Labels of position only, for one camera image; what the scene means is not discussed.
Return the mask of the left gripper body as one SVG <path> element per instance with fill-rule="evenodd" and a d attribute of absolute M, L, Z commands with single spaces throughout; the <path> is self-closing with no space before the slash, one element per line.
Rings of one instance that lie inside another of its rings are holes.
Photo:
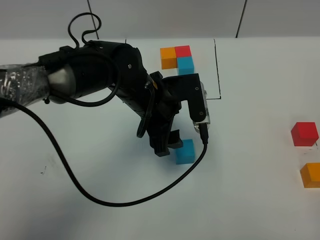
<path fill-rule="evenodd" d="M 193 74 L 159 77 L 157 79 L 151 119 L 146 129 L 153 150 L 155 137 L 167 135 L 169 138 L 174 117 L 182 107 L 181 102 L 187 101 L 188 103 L 191 82 L 194 82 Z"/>

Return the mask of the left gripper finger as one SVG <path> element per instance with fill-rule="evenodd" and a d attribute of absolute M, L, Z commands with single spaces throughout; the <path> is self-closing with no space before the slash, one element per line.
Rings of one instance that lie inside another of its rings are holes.
<path fill-rule="evenodd" d="M 170 154 L 168 148 L 168 139 L 167 135 L 159 135 L 154 139 L 154 153 L 158 157 L 168 156 Z"/>
<path fill-rule="evenodd" d="M 169 133 L 168 148 L 179 149 L 183 147 L 183 141 L 180 138 L 180 130 L 174 130 Z"/>

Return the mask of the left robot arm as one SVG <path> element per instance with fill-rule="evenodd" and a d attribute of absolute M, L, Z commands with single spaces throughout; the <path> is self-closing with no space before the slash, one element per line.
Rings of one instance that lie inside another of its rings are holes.
<path fill-rule="evenodd" d="M 0 96 L 22 106 L 49 99 L 80 105 L 80 98 L 103 89 L 120 98 L 141 121 L 137 136 L 149 135 L 156 155 L 183 144 L 172 123 L 187 101 L 195 125 L 206 117 L 205 97 L 198 74 L 163 77 L 148 73 L 140 51 L 126 43 L 89 41 L 61 47 L 33 64 L 2 66 Z"/>

